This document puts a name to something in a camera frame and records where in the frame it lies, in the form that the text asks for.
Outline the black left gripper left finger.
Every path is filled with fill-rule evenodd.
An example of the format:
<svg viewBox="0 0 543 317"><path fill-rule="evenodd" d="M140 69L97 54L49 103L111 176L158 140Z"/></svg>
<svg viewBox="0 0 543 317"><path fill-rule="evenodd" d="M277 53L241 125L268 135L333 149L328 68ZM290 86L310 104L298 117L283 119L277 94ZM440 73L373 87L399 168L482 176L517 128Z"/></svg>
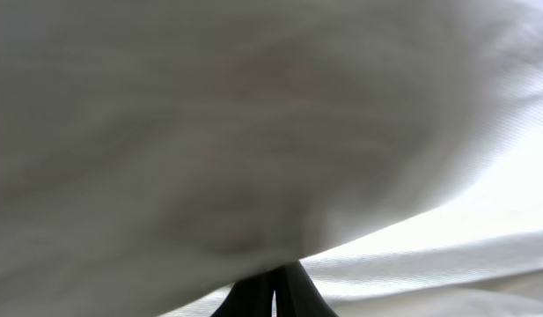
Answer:
<svg viewBox="0 0 543 317"><path fill-rule="evenodd" d="M236 282L211 317L271 317L275 288L268 273Z"/></svg>

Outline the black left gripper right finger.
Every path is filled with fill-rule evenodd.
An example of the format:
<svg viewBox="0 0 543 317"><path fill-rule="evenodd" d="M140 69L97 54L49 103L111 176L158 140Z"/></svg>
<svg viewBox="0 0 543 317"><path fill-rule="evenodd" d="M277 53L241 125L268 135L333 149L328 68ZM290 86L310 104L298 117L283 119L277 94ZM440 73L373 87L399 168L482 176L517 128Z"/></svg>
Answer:
<svg viewBox="0 0 543 317"><path fill-rule="evenodd" d="M300 262L275 270L277 317L338 317Z"/></svg>

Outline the white t-shirt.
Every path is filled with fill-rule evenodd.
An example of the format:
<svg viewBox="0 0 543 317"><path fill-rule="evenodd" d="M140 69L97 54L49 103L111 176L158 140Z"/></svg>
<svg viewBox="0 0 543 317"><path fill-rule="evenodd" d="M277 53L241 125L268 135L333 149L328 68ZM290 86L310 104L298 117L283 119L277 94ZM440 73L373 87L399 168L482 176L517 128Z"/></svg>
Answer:
<svg viewBox="0 0 543 317"><path fill-rule="evenodd" d="M543 1L0 0L0 316L158 316L460 195Z"/></svg>

